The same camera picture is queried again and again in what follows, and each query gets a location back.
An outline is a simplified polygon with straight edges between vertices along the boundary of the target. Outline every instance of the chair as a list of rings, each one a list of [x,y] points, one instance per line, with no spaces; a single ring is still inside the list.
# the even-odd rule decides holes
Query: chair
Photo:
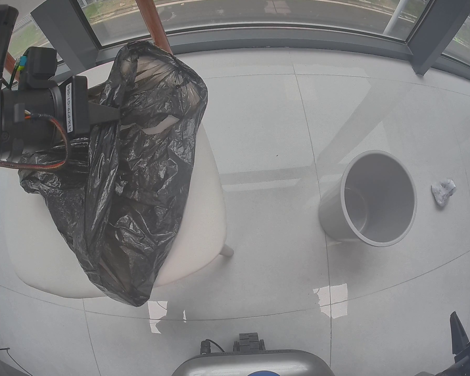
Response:
[[[31,287],[65,298],[105,296],[89,281],[57,231],[43,198],[26,193],[13,171],[7,189],[4,223],[13,226],[5,229],[5,239],[18,277]],[[218,255],[232,256],[225,239],[225,200],[213,151],[201,125],[182,223],[154,286],[186,277]]]

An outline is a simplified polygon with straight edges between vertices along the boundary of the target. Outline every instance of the black plastic bag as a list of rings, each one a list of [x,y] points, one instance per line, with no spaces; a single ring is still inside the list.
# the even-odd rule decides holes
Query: black plastic bag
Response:
[[[89,93],[96,103],[120,108],[120,124],[99,124],[89,138],[72,141],[72,157],[60,171],[19,171],[19,179],[25,191],[44,197],[91,282],[140,306],[179,230],[207,88],[174,56],[134,42],[120,50],[107,82]],[[178,121],[163,132],[143,131],[169,115]],[[63,155],[60,145],[22,161]]]

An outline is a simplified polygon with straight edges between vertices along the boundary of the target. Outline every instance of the gray trash can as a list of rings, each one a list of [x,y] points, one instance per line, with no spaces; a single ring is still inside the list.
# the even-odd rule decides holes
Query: gray trash can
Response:
[[[416,216],[416,188],[406,167],[381,150],[359,154],[320,201],[319,220],[338,241],[375,247],[399,242]]]

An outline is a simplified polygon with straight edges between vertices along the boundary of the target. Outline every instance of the asphalt road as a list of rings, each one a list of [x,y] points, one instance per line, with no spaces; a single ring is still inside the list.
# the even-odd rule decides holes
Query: asphalt road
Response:
[[[382,33],[390,20],[387,14],[350,4],[317,0],[192,0],[158,8],[164,28],[183,28],[222,22],[307,22],[374,33]],[[94,24],[102,45],[147,34],[136,11]],[[413,23],[399,19],[393,36],[405,39]]]

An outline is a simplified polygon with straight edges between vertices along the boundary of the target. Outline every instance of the label sticker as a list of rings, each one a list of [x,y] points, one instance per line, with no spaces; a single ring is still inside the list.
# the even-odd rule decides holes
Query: label sticker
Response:
[[[73,132],[72,85],[66,85],[66,132]]]

